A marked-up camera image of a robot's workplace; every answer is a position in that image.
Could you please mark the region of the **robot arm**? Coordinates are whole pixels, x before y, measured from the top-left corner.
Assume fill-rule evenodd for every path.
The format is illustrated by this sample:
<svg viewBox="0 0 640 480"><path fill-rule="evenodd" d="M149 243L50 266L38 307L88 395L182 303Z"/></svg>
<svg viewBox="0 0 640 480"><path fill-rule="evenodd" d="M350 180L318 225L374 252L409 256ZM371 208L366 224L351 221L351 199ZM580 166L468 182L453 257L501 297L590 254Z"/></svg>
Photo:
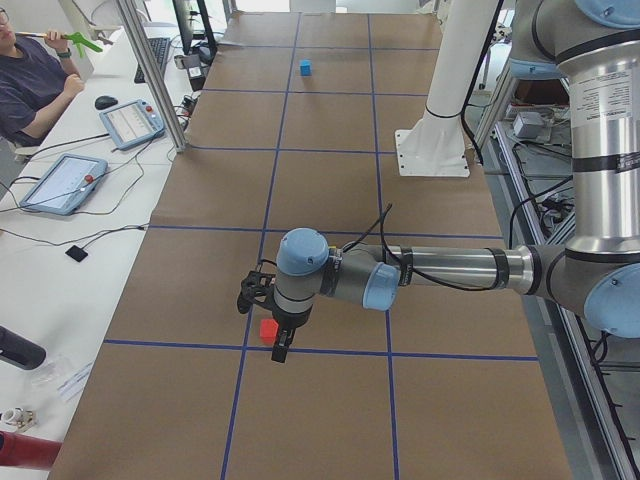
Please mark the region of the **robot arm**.
<svg viewBox="0 0 640 480"><path fill-rule="evenodd" d="M464 291L509 288L546 298L606 333L639 334L639 5L635 1L520 1L511 60L549 61L570 86L575 232L563 246L512 250L330 247L298 228L281 240L267 283L286 359L296 330L324 295L385 311L412 283Z"/></svg>

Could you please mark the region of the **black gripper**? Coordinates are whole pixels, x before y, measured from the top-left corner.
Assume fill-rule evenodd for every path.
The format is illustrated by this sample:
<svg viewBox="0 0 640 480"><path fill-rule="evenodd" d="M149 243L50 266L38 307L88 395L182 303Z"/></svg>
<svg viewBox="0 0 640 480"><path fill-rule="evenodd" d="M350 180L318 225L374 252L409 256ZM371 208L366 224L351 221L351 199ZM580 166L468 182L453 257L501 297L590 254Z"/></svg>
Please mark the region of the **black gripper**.
<svg viewBox="0 0 640 480"><path fill-rule="evenodd" d="M272 347L271 360L284 363L296 330L306 323L306 312L291 313L280 307L275 307L272 314L278 323L278 333Z"/></svg>

